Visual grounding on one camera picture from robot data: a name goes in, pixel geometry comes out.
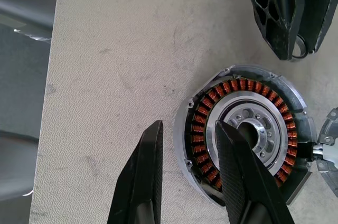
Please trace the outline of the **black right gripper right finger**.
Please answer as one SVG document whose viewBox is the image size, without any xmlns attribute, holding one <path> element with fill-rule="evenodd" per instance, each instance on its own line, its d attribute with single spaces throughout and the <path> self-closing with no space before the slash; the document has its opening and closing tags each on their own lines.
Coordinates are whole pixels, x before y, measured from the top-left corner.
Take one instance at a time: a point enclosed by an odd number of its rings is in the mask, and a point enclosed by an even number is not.
<svg viewBox="0 0 338 224">
<path fill-rule="evenodd" d="M 215 138 L 229 222 L 293 223 L 274 177 L 242 135 L 217 121 Z"/>
</svg>

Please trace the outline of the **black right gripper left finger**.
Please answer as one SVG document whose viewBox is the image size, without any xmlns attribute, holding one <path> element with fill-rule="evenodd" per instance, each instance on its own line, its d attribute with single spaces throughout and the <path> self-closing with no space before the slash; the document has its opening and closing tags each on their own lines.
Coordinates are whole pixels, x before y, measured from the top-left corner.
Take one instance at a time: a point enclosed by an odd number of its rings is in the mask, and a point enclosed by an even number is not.
<svg viewBox="0 0 338 224">
<path fill-rule="evenodd" d="M 116 183 L 108 223 L 160 223 L 163 121 L 144 130 Z"/>
</svg>

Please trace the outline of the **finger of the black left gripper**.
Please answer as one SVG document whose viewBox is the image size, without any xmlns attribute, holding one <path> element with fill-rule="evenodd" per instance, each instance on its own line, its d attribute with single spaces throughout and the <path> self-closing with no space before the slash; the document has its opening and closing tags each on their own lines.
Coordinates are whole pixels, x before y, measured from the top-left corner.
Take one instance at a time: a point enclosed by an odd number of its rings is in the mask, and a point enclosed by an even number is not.
<svg viewBox="0 0 338 224">
<path fill-rule="evenodd" d="M 263 39 L 280 60 L 291 60 L 304 13 L 304 0 L 251 0 Z"/>
<path fill-rule="evenodd" d="M 304 40 L 307 52 L 319 50 L 333 20 L 337 0 L 305 0 L 298 35 Z"/>
</svg>

